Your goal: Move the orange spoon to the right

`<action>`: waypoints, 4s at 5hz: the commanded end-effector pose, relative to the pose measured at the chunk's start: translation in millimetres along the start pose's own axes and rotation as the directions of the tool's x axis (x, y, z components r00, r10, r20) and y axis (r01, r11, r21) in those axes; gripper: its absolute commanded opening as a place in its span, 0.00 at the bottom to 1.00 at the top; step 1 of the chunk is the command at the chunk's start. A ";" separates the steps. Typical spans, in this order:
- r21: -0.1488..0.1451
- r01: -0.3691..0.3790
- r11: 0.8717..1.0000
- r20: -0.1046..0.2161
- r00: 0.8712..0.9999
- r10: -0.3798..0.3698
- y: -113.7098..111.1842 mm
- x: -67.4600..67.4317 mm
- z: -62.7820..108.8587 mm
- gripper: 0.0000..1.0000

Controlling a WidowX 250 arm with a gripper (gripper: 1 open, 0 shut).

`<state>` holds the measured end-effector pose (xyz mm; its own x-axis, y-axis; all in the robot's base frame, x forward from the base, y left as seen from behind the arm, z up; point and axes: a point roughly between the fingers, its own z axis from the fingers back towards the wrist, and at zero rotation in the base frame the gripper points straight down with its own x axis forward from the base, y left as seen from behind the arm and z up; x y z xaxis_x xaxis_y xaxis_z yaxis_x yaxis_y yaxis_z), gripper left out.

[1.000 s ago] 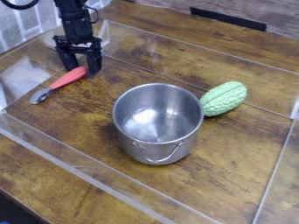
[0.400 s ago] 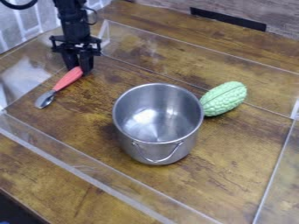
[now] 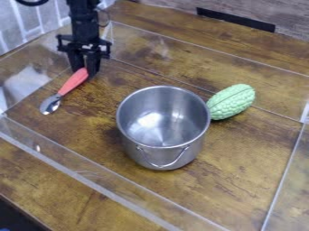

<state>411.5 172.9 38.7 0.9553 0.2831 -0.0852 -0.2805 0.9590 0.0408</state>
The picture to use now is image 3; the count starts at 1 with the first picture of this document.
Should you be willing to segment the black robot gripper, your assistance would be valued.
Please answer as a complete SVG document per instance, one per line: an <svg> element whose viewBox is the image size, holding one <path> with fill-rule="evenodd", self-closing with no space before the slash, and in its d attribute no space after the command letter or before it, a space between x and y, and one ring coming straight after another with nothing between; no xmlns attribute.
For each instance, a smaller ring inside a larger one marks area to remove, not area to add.
<svg viewBox="0 0 309 231"><path fill-rule="evenodd" d="M110 58L111 42L99 35L98 5L101 0L67 0L71 34L59 34L58 50L69 55L71 70L77 72L85 67L93 78L101 69L101 60Z"/></svg>

